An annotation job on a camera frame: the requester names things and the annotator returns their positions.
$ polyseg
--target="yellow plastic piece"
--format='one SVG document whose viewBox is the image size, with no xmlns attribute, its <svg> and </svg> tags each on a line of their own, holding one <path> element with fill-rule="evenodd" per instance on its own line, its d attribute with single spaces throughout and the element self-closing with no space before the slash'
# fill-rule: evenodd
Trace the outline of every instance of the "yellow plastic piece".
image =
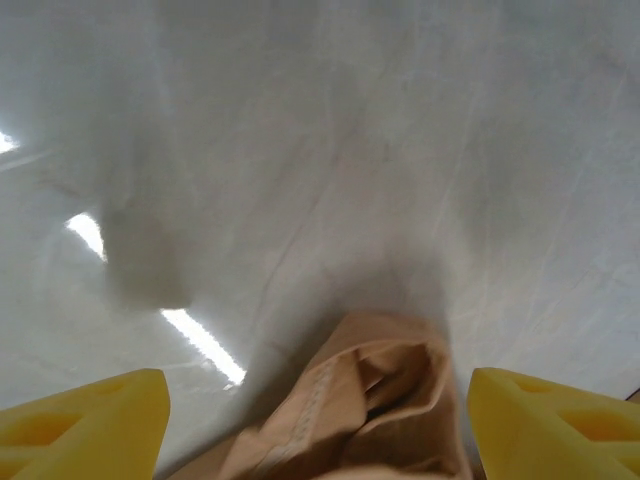
<svg viewBox="0 0 640 480">
<path fill-rule="evenodd" d="M 497 368 L 467 403 L 488 480 L 640 478 L 640 405 Z"/>
<path fill-rule="evenodd" d="M 161 370 L 0 411 L 0 480 L 149 480 L 168 419 Z"/>
</svg>

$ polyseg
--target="white surface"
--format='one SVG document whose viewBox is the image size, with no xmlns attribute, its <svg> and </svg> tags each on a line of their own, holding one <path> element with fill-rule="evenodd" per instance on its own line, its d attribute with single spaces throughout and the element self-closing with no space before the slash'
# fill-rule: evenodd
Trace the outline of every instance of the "white surface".
<svg viewBox="0 0 640 480">
<path fill-rule="evenodd" d="M 638 32 L 625 0 L 0 3 L 0 406 L 163 368 L 162 468 L 353 307 L 435 318 L 463 388 L 628 395 Z"/>
</svg>

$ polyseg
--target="brown paper bag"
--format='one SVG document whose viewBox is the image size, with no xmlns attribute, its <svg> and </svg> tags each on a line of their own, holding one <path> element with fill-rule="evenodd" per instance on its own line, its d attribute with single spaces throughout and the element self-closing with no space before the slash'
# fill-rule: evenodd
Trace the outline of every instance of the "brown paper bag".
<svg viewBox="0 0 640 480">
<path fill-rule="evenodd" d="M 470 478 L 446 342 L 421 319 L 354 313 L 264 423 L 170 480 Z"/>
</svg>

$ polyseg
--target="white floor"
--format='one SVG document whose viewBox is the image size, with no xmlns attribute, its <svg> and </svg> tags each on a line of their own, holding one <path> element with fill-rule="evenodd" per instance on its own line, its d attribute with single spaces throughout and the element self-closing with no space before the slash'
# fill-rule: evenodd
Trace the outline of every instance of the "white floor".
<svg viewBox="0 0 640 480">
<path fill-rule="evenodd" d="M 162 469 L 356 307 L 462 389 L 638 387 L 637 1 L 29 0 L 0 46 L 1 407 L 163 368 Z"/>
</svg>

